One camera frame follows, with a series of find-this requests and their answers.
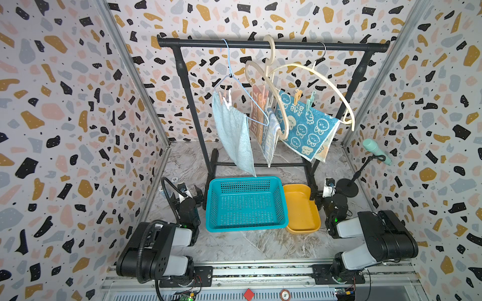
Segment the light blue towel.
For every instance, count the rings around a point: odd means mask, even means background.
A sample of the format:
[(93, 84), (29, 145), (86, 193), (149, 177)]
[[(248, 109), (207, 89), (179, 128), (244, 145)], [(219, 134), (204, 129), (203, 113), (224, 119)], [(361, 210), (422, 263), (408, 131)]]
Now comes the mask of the light blue towel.
[(218, 94), (213, 96), (212, 110), (218, 138), (228, 156), (239, 169), (256, 177), (246, 114), (233, 106), (227, 109), (224, 101), (223, 105), (220, 105)]

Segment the white clothespin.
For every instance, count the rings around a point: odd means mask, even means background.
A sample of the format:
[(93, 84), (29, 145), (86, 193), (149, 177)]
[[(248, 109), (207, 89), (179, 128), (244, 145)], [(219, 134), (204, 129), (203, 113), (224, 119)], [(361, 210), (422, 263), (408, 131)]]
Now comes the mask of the white clothespin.
[(223, 95), (223, 101), (227, 109), (232, 107), (232, 95), (231, 90), (226, 90)]

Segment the light blue wire hanger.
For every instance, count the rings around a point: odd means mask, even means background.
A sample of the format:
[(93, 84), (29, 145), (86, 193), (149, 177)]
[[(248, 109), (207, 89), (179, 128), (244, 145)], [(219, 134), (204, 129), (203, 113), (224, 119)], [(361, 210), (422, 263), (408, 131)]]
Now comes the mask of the light blue wire hanger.
[(247, 89), (242, 85), (242, 83), (240, 82), (240, 80), (235, 76), (234, 72), (233, 72), (233, 69), (232, 69), (232, 64), (231, 64), (231, 55), (230, 55), (230, 46), (228, 44), (228, 41), (226, 39), (222, 39), (222, 41), (224, 42), (225, 44), (225, 47), (227, 49), (227, 68), (228, 68), (228, 74), (226, 76), (224, 76), (219, 82), (217, 82), (214, 86), (213, 86), (213, 90), (215, 90), (218, 86), (220, 86), (220, 84), (226, 80), (227, 78), (230, 78), (230, 79), (234, 79), (239, 87), (242, 89), (242, 91), (244, 92), (244, 94), (246, 96), (249, 97), (249, 99), (252, 101), (252, 103), (262, 112), (262, 115), (266, 118), (266, 122), (260, 122), (260, 121), (256, 121), (255, 119), (253, 119), (252, 117), (248, 117), (249, 120), (251, 121), (254, 121), (255, 123), (258, 123), (258, 124), (261, 124), (263, 126), (269, 126), (269, 116), (263, 111), (262, 107), (254, 100), (254, 98), (248, 93)]

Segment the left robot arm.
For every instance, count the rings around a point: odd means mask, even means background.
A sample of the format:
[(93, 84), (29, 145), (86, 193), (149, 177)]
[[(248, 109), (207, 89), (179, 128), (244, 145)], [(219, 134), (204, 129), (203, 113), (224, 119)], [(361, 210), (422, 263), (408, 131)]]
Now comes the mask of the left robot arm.
[(192, 257), (171, 253), (174, 247), (192, 247), (197, 242), (203, 193), (195, 190), (195, 194), (186, 191), (168, 198), (178, 223), (157, 219), (139, 224), (117, 260), (118, 276), (135, 278), (139, 283), (155, 280), (163, 287), (187, 287), (195, 281)]

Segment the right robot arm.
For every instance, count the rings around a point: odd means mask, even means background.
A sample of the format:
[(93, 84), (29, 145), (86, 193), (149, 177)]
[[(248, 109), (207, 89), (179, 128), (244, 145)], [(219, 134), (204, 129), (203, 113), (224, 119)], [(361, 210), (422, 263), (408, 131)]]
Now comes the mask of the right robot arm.
[(315, 279), (331, 277), (336, 283), (355, 283), (369, 267), (418, 256), (419, 248), (410, 232), (391, 210), (359, 211), (348, 217), (348, 198), (341, 193), (315, 197), (325, 212), (325, 227), (334, 239), (363, 238), (364, 242), (335, 255), (330, 267), (313, 267)]

